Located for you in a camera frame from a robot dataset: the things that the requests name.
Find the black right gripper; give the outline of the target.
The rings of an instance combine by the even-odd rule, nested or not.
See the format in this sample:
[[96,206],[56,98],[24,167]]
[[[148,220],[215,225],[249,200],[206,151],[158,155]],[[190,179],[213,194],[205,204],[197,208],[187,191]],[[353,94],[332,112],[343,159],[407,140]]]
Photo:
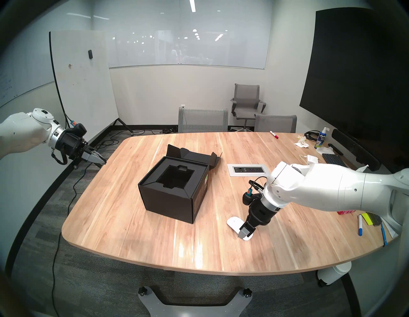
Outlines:
[[249,215],[240,227],[238,237],[240,239],[251,239],[257,226],[269,224],[277,212],[277,207],[273,206],[272,210],[270,210],[264,206],[261,200],[253,200],[249,205]]

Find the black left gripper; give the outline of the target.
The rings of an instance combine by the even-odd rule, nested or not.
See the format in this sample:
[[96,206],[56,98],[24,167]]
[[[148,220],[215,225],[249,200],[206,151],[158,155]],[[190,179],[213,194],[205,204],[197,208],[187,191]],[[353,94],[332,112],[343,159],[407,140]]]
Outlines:
[[91,151],[83,136],[86,129],[56,129],[56,150],[63,160],[82,158],[85,161],[102,166],[107,160],[97,151]]

